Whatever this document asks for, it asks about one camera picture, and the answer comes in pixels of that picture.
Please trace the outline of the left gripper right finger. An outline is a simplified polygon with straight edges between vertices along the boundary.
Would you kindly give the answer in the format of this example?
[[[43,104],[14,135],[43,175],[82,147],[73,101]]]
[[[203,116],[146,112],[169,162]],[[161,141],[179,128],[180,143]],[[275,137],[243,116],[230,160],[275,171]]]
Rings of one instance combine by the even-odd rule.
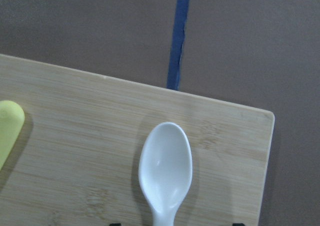
[[[232,226],[245,226],[244,223],[233,223]]]

